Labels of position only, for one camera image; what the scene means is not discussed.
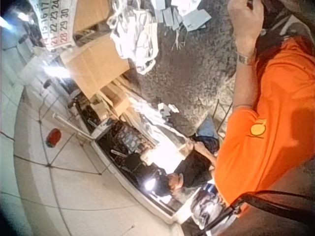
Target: wristwatch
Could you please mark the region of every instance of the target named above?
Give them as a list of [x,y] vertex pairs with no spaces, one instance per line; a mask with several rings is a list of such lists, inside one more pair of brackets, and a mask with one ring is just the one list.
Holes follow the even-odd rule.
[[238,52],[236,52],[236,54],[237,54],[237,61],[239,61],[240,63],[245,64],[245,65],[253,65],[255,61],[256,53],[254,53],[251,57],[245,56]]

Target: orange shirt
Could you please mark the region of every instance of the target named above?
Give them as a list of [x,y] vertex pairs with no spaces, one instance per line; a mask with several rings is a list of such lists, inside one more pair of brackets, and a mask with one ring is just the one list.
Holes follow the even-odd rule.
[[227,204],[270,187],[315,153],[315,58],[301,36],[257,62],[259,97],[228,120],[215,181]]

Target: black hair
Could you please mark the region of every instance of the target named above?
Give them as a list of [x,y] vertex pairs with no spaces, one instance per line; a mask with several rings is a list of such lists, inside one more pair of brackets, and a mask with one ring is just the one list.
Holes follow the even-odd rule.
[[160,175],[153,188],[153,191],[155,192],[155,194],[157,194],[159,197],[165,197],[167,195],[171,195],[172,192],[168,185],[168,182],[169,182],[168,176]]

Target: bright light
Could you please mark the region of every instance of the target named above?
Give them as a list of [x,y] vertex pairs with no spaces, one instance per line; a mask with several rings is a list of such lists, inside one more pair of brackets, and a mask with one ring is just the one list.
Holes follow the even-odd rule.
[[69,71],[61,66],[49,66],[49,67],[44,67],[44,71],[46,74],[52,77],[58,77],[58,78],[70,78],[70,73]]
[[152,161],[163,168],[167,174],[173,173],[183,160],[183,155],[173,143],[158,144],[150,153]]
[[162,202],[164,202],[165,204],[168,204],[169,201],[172,199],[172,196],[171,195],[167,195],[167,196],[164,196],[164,197],[161,197],[159,198]]
[[0,26],[8,30],[12,30],[12,26],[2,17],[0,17]]
[[148,180],[145,184],[144,187],[146,188],[147,191],[151,191],[154,188],[154,185],[156,183],[156,179],[153,178],[151,180]]
[[29,21],[30,19],[29,19],[29,16],[28,15],[26,15],[25,13],[23,13],[23,12],[20,12],[19,14],[18,14],[18,17],[22,20],[22,21]]

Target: person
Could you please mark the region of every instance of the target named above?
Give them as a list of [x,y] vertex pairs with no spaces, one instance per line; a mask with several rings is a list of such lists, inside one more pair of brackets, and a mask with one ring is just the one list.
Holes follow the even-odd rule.
[[192,151],[174,173],[159,176],[153,190],[158,196],[171,195],[181,188],[198,187],[212,179],[209,168],[216,166],[214,154],[220,148],[212,118],[206,117],[187,145]]
[[[270,190],[280,191],[282,194],[260,195],[261,198],[286,207],[309,211],[313,213],[315,222],[315,156],[302,165],[286,172],[277,180]],[[295,197],[287,193],[303,195]],[[220,236],[265,236],[265,235],[299,235],[308,236],[315,234],[314,225],[303,224],[298,221],[280,217],[266,211],[249,207],[249,209],[236,220]]]
[[238,59],[232,114],[214,171],[230,205],[243,193],[268,189],[315,153],[315,58],[311,41],[300,35],[255,57],[261,0],[252,6],[230,0],[228,11]]

